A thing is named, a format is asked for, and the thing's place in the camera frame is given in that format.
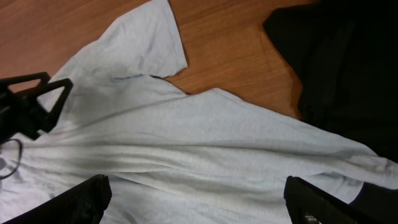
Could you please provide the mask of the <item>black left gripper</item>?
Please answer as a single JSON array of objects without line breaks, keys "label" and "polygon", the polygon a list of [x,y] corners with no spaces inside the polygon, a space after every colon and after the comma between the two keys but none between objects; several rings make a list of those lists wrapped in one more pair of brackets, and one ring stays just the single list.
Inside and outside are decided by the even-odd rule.
[{"label": "black left gripper", "polygon": [[[40,81],[35,87],[20,91],[18,96],[9,89],[10,85],[32,80]],[[51,83],[49,80],[47,72],[1,79],[1,144],[17,133],[36,140],[40,136],[38,130],[48,133],[56,126],[73,83],[69,78]],[[61,94],[47,111],[38,97],[59,88],[62,88]]]}]

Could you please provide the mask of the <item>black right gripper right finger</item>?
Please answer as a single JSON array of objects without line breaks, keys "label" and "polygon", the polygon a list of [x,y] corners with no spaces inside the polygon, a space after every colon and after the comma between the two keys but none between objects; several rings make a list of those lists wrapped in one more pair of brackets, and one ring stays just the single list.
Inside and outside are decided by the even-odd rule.
[{"label": "black right gripper right finger", "polygon": [[383,188],[365,184],[352,203],[345,203],[299,177],[289,176],[284,199],[293,224],[388,223],[387,210],[371,201],[376,192],[387,194]]}]

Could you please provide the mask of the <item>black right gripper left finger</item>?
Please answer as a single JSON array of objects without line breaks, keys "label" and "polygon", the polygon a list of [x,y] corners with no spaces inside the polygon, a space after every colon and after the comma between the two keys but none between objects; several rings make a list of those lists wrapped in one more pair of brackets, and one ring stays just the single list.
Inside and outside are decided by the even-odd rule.
[{"label": "black right gripper left finger", "polygon": [[98,174],[4,224],[99,224],[111,197],[108,176]]}]

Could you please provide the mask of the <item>light blue t-shirt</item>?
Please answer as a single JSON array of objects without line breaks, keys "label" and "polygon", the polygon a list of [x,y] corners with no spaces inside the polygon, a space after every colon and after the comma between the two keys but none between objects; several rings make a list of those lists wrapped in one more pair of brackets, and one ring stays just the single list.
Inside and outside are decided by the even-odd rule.
[{"label": "light blue t-shirt", "polygon": [[290,175],[346,203],[368,182],[397,188],[397,164],[361,143],[219,88],[184,93],[167,77],[186,66],[167,1],[117,18],[53,77],[72,92],[1,181],[1,220],[96,174],[113,192],[103,223],[289,223]]}]

